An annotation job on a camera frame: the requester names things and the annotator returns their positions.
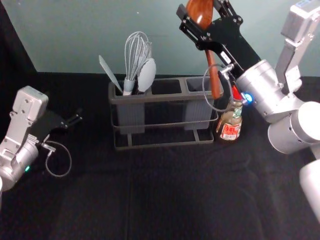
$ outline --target sauce bottle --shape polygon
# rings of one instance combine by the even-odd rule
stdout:
[[[228,104],[228,111],[220,117],[218,125],[214,131],[217,141],[222,143],[232,143],[240,136],[242,125],[243,99],[236,86],[232,87],[233,100]]]

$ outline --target wooden spoon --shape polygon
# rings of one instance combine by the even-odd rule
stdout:
[[[212,22],[214,15],[214,0],[189,0],[186,4],[186,10],[189,16],[203,30],[205,30]],[[215,64],[215,57],[212,51],[205,50],[208,66]],[[211,81],[211,92],[213,99],[220,98],[220,79],[218,69],[211,67],[209,70]]]

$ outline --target red bottle cap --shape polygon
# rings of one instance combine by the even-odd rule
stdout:
[[[235,85],[232,87],[232,94],[234,100],[242,100],[242,96]]]

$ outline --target gray utensil holder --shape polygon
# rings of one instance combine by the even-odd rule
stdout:
[[[110,83],[108,97],[115,148],[126,150],[212,143],[214,138],[210,123],[214,121],[216,113],[213,113],[205,100],[202,79],[202,77],[155,79],[151,88],[144,94],[130,96],[120,95],[113,83]],[[204,80],[204,88],[212,104],[209,77]],[[154,129],[160,129],[159,132],[164,134],[164,137],[158,136]],[[182,132],[186,136],[175,139],[174,142],[166,142],[165,138],[170,135],[168,130],[172,132],[173,138],[182,136]],[[208,137],[203,137],[202,130],[207,130]]]

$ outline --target cable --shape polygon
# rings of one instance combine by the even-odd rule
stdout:
[[[53,173],[53,172],[49,169],[49,167],[48,167],[48,160],[49,160],[49,157],[50,157],[51,154],[52,154],[52,151],[50,151],[49,154],[48,154],[48,156],[47,156],[46,159],[45,159],[45,168],[46,168],[46,170],[48,171],[49,174],[51,174],[52,176],[54,176],[54,177],[56,177],[56,178],[63,178],[63,177],[65,177],[65,176],[67,176],[67,175],[70,173],[71,167],[72,167],[72,157],[71,157],[71,154],[70,154],[68,148],[67,148],[66,146],[64,146],[63,144],[61,144],[61,143],[59,143],[59,142],[56,142],[56,141],[50,141],[50,140],[48,140],[48,141],[46,141],[46,143],[49,143],[49,144],[57,144],[57,145],[63,147],[64,150],[66,150],[66,152],[68,153],[69,160],[70,160],[70,166],[69,166],[69,169],[66,171],[66,173],[61,174],[61,175],[57,175],[57,174]]]
[[[205,98],[205,101],[206,103],[209,105],[210,108],[212,108],[213,110],[215,110],[216,112],[220,112],[220,113],[224,113],[228,110],[228,107],[226,107],[225,109],[218,109],[218,108],[215,108],[214,106],[212,106],[210,104],[210,102],[208,101],[208,98],[207,98],[207,95],[206,95],[206,91],[205,91],[205,78],[206,78],[206,75],[208,73],[208,71],[212,68],[212,67],[221,67],[221,68],[224,68],[225,66],[223,66],[222,64],[219,64],[219,63],[216,63],[216,64],[212,64],[211,66],[209,66],[204,75],[203,75],[203,78],[202,78],[202,91],[203,91],[203,95],[204,95],[204,98]],[[232,92],[232,86],[231,86],[231,83],[230,81],[226,80],[228,82],[228,85],[229,85],[229,88],[230,88],[230,99],[233,100],[234,99],[234,95],[233,95],[233,92]]]

